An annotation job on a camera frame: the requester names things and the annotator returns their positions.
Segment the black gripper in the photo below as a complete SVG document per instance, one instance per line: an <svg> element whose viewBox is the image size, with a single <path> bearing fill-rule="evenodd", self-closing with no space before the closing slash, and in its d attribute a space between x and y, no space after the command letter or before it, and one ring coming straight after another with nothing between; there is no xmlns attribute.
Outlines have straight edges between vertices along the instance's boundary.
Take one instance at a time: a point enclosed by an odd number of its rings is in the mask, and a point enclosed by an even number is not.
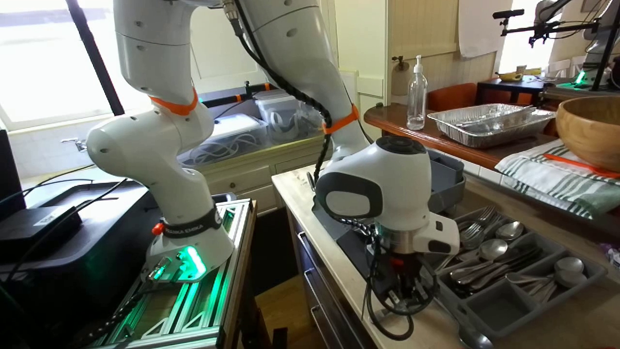
<svg viewBox="0 0 620 349"><path fill-rule="evenodd" d="M439 278L429 262L414 256L375 256L371 260L371 289L379 303L400 316L425 310L439 293Z"/></svg>

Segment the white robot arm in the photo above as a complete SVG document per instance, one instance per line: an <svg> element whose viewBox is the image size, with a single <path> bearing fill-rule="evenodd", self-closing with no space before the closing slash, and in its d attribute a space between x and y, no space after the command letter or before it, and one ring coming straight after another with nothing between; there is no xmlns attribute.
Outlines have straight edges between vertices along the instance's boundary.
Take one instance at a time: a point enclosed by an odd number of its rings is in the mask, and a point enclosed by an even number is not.
<svg viewBox="0 0 620 349"><path fill-rule="evenodd" d="M142 183L158 200L164 221L150 264L177 258L183 278L199 281L233 254L206 177L179 161L214 134L191 74L191 22L200 6L226 12L272 82L323 115L324 150L313 184L328 217L373 225L386 256L460 250L458 225L431 210L425 146L365 136L317 0L113 0L123 76L152 99L152 109L92 128L88 153L100 169Z"/></svg>

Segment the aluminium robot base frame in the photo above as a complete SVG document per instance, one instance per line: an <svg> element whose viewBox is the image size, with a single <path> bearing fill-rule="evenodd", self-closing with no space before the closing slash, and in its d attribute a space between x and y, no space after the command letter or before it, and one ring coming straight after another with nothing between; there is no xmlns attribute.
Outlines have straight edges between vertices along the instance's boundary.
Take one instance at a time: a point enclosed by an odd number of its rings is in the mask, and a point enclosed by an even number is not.
<svg viewBox="0 0 620 349"><path fill-rule="evenodd" d="M142 274L94 349L237 347L257 202L222 202L218 210L235 245L230 260L197 281L171 276L169 264L156 279Z"/></svg>

